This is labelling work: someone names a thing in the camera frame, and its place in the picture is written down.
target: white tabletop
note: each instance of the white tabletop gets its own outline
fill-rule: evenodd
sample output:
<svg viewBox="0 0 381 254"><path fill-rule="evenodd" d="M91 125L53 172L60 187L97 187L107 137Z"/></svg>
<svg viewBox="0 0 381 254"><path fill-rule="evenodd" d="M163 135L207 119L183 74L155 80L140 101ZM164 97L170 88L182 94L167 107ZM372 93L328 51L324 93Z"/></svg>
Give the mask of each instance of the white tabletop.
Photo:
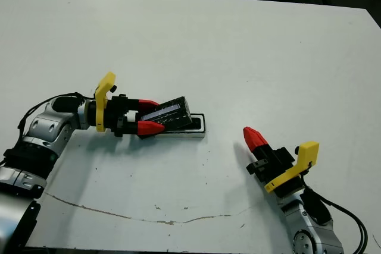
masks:
<svg viewBox="0 0 381 254"><path fill-rule="evenodd" d="M34 104L120 93L186 96L207 136L77 131L49 176L29 246L290 253L274 197L245 167L242 128L273 148L320 142L306 177L347 207L379 251L381 30L366 10L250 0L0 0L0 147ZM355 222L331 209L346 252Z"/></svg>

